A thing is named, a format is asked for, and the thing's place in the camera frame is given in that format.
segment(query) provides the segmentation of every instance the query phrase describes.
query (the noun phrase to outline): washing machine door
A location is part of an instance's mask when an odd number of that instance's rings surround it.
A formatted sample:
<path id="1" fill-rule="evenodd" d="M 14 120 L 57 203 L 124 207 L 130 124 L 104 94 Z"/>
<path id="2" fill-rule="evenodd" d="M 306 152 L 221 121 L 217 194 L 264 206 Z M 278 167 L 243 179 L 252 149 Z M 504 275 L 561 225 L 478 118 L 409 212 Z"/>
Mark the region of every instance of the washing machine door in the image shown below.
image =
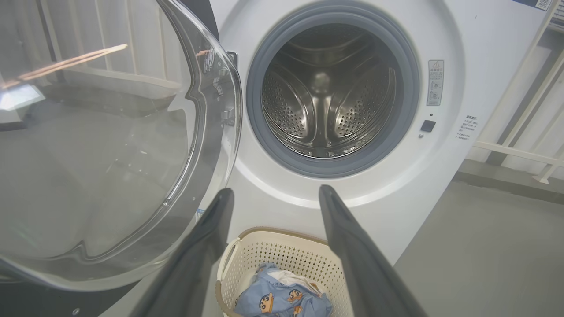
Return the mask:
<path id="1" fill-rule="evenodd" d="M 72 290 L 139 280 L 227 183 L 237 70 L 177 0 L 2 6 L 0 270 Z"/>

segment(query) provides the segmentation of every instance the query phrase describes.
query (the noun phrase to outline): warning label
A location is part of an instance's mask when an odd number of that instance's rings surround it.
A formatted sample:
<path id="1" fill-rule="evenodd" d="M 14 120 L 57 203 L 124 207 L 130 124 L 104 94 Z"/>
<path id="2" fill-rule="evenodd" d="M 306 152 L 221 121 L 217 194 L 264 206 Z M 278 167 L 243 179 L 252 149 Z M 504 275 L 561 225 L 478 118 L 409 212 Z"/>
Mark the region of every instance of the warning label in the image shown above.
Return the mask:
<path id="1" fill-rule="evenodd" d="M 429 61 L 429 93 L 427 105 L 440 105 L 443 97 L 444 60 Z"/>
<path id="2" fill-rule="evenodd" d="M 470 136 L 472 135 L 472 132 L 476 130 L 477 126 L 478 119 L 476 117 L 466 116 L 455 137 L 460 140 L 468 141 L 470 140 Z"/>

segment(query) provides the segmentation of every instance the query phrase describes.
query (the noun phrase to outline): blue cartoon-print fabric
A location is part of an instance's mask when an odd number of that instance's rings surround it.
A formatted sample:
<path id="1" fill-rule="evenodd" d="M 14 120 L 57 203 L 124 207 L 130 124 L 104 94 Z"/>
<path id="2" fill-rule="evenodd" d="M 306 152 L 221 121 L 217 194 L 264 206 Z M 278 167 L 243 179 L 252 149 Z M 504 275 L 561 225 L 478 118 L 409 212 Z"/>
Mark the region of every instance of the blue cartoon-print fabric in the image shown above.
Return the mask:
<path id="1" fill-rule="evenodd" d="M 268 275 L 279 270 L 266 263 L 258 268 L 251 285 L 235 302 L 234 311 L 244 317 L 329 317 L 333 306 L 327 295 L 321 297 L 299 284 L 285 285 Z"/>

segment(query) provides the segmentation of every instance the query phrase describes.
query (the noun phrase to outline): cartoon character print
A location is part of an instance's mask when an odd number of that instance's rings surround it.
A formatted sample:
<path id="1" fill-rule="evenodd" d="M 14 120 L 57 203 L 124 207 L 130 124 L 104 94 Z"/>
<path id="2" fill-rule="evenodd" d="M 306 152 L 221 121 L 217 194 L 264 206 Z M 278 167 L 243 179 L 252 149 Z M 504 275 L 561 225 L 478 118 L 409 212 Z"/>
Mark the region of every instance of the cartoon character print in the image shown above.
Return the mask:
<path id="1" fill-rule="evenodd" d="M 292 289 L 290 291 L 290 297 L 288 297 L 288 301 L 290 303 L 293 303 L 295 301 L 299 301 L 299 300 L 302 299 L 302 296 L 303 296 L 302 292 L 298 291 L 297 289 Z"/>
<path id="2" fill-rule="evenodd" d="M 272 312 L 272 305 L 274 304 L 274 296 L 272 295 L 272 293 L 269 293 L 268 295 L 264 295 L 261 298 L 260 303 L 258 304 L 258 307 L 261 309 L 261 314 L 266 314 L 266 313 L 271 313 Z"/>
<path id="3" fill-rule="evenodd" d="M 303 308 L 302 306 L 296 306 L 294 307 L 294 317 L 296 317 L 299 313 L 303 312 Z"/>

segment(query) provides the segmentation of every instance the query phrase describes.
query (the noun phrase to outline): stainless steel drum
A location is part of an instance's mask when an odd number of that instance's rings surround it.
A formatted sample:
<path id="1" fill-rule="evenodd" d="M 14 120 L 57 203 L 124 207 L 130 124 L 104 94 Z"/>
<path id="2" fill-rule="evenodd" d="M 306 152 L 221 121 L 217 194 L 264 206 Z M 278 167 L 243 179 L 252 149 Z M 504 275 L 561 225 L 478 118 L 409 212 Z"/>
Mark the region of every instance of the stainless steel drum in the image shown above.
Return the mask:
<path id="1" fill-rule="evenodd" d="M 325 24 L 292 38 L 272 60 L 262 106 L 272 132 L 308 157 L 353 153 L 382 130 L 394 107 L 395 69 L 383 43 L 347 24 Z"/>

